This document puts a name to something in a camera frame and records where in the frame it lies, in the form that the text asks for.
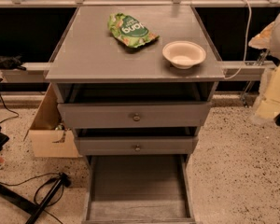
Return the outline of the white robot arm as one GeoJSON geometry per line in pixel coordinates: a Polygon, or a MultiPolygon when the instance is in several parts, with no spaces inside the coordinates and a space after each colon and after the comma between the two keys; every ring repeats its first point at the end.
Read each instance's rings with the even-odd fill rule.
{"type": "Polygon", "coordinates": [[[248,42],[248,46],[254,49],[267,49],[274,58],[280,60],[280,13],[248,42]]]}

